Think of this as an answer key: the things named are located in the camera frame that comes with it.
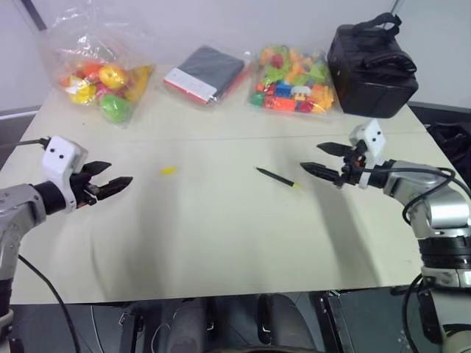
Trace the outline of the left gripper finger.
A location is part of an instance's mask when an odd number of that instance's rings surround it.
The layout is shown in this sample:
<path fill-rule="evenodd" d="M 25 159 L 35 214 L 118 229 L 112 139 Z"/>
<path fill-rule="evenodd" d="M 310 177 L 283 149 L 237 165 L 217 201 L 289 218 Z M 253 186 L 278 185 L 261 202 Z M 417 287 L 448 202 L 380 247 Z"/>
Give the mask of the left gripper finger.
<path fill-rule="evenodd" d="M 95 197 L 98 201 L 101 201 L 114 196 L 123 191 L 123 189 L 125 189 L 132 180 L 133 178 L 131 176 L 120 176 L 110 180 L 106 185 L 98 187 Z"/>
<path fill-rule="evenodd" d="M 112 164 L 108 162 L 93 161 L 84 164 L 81 172 L 89 175 L 90 177 L 94 177 L 109 168 L 111 165 Z"/>

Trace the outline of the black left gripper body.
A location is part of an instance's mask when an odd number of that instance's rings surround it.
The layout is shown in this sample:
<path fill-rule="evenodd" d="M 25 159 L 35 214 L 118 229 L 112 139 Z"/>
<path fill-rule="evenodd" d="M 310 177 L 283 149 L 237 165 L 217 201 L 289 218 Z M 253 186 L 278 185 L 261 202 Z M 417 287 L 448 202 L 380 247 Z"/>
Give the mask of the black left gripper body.
<path fill-rule="evenodd" d="M 93 174 L 83 171 L 78 174 L 72 174 L 70 177 L 70 186 L 77 203 L 77 209 L 84 206 L 93 206 L 98 200 L 93 193 L 96 186 L 92 186 L 91 178 Z"/>

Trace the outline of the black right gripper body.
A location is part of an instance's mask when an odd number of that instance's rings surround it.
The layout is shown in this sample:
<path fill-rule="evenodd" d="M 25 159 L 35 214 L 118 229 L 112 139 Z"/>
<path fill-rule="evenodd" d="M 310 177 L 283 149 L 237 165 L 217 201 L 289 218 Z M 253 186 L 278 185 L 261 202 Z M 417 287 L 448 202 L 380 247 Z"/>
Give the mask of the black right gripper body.
<path fill-rule="evenodd" d="M 355 146 L 341 147 L 341 156 L 344 165 L 341 167 L 339 186 L 345 184 L 357 185 L 365 167 L 367 146 L 363 140 L 360 140 Z"/>

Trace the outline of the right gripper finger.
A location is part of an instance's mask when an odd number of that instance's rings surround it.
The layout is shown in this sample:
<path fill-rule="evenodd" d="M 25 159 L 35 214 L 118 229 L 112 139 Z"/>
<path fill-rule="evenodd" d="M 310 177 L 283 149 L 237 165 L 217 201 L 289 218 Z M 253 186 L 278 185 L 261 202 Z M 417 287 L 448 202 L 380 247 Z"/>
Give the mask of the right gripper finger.
<path fill-rule="evenodd" d="M 334 185 L 343 184 L 340 173 L 333 169 L 327 168 L 325 165 L 314 162 L 303 162 L 300 163 L 300 166 L 310 175 L 327 180 L 328 182 L 332 182 Z"/>
<path fill-rule="evenodd" d="M 340 143 L 324 142 L 318 144 L 316 147 L 327 154 L 337 157 L 344 157 L 346 154 L 348 154 L 348 146 Z"/>

